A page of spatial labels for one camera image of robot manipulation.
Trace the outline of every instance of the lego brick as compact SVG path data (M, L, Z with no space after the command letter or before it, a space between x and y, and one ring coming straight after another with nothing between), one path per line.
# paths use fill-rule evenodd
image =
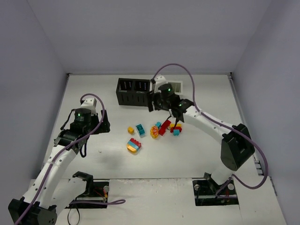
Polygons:
M150 135L153 138L157 138L158 137L158 127L157 126L153 126L150 130Z
M166 132L166 129L160 128L160 130L158 131L158 134L161 136L164 136L165 132Z
M130 144L127 144L127 150L132 152L132 153L137 153L138 150L132 147Z
M155 126L158 127L158 129L160 129L160 127L161 127L161 122L157 122L157 123L155 124Z
M128 127L127 129L128 133L130 133L131 135L133 135L135 133L135 130L132 127Z
M173 133L173 130L179 130L179 132L181 133L182 128L181 127L171 127L171 133Z
M167 128L170 126L170 124L171 124L171 121L166 120L166 121L161 125L160 130L159 130L158 133L159 133L160 135L163 136L163 135L165 134Z
M170 126L170 124L171 124L171 121L166 120L166 121L161 125L160 128L165 128L165 129L167 129L167 128Z
M133 144L137 145L139 148L142 146L142 144L134 138L131 138L129 141L132 142Z
M174 136L178 136L179 134L180 134L180 131L179 131L179 130L176 130L176 129L175 129L175 130L173 131L173 135L174 135Z
M140 137L145 135L145 130L141 124L136 125L136 130Z
M175 126L174 123L171 123L171 124L170 124L170 128L173 128L174 126ZM176 127L181 127L181 123L176 124Z
M136 144L134 144L133 142L131 142L131 141L127 142L127 144L129 144L130 146L134 147L135 149L139 149L139 147Z
M142 147L142 144L140 142L138 142L136 139L131 138L128 142L127 142L127 150L132 152L132 153L137 153L139 151L139 149Z

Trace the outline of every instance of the white tabletop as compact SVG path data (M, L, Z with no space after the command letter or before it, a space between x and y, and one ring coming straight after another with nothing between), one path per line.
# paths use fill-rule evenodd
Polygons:
M166 133L158 140L152 139L151 126L157 121L163 122L168 112L148 112L146 107L119 106L115 93L119 77L150 79L151 75L70 76L45 156L47 159L50 155L53 139L60 132L70 110L80 106L80 97L85 93L97 94L107 109L111 131L91 136L87 157L78 155L63 177L70 178L75 172L82 171L92 174L95 179L112 179L109 201L126 198L127 203L109 206L106 210L81 210L85 221L81 224L192 224L200 221L203 224L231 225L285 224L269 180L254 191L236 182L239 206L196 207L191 178L203 177L204 172L212 172L221 163L220 145L188 124L182 124L179 136ZM192 85L187 75L166 75L166 78L183 81L183 97L191 99ZM226 75L195 75L194 80L196 101L203 110L225 122L240 123ZM100 110L101 105L98 104L97 111ZM127 132L127 127L139 123L146 131L143 138L137 133L131 136ZM132 155L126 149L131 137L142 143L137 155ZM236 174L252 185L261 180L252 158ZM61 213L57 224L67 224L65 211Z

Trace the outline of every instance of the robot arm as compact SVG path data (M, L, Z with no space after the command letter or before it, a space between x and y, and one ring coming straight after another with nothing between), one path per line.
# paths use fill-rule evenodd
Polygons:
M75 112L74 122L70 124L70 129L64 129L64 125L68 120L62 126L61 133L54 140L54 147L52 148L50 157L35 182L20 200L13 199L9 204L8 210L14 223L28 208L30 202L35 199L37 191L45 178L46 180L35 203L21 219L22 224L55 224L57 216L72 200L81 194L88 195L90 191L93 190L93 176L83 172L75 173L73 178L65 183L64 186L57 188L66 168L77 156L78 152L81 152L83 146L87 144L88 138L82 139L77 144L61 152L54 160L58 153L72 142L89 134L92 130L96 129L97 126L98 128L93 134L110 131L106 111L102 123L98 125L99 118L96 113L95 98L85 99L81 102L80 108L72 111Z
M150 112L153 109L168 111L172 117L176 118L176 121L182 121L201 129L221 145L221 161L223 164L212 174L205 173L204 175L210 183L210 188L216 191L254 154L255 149L240 135L217 125L208 117L228 127L233 127L250 138L247 127L243 124L234 126L209 115L201 109L198 111L192 101L181 99L176 95L171 84L161 75L158 75L151 82L155 86L154 90L147 95Z

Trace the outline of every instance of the white wall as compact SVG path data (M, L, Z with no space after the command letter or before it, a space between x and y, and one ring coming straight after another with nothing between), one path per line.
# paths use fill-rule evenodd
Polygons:
M273 0L233 74L288 224L300 224L300 1Z
M35 178L66 84L65 72L25 0L0 3L0 224Z
M28 0L67 72L232 72L270 0ZM182 72L170 67L164 71Z

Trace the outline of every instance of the screw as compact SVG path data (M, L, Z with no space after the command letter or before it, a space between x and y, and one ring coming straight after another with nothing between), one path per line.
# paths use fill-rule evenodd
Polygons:
M200 185L199 185L199 184L196 184L196 185L194 186L195 191L199 190L199 188L200 188Z
M228 186L227 186L227 187L228 187L228 189L229 189L229 190L231 190L231 191L233 191L233 190L234 190L234 185L233 185L233 184L228 184Z
M103 190L104 190L106 193L108 193L108 192L109 192L109 186L104 186L104 187L103 187Z

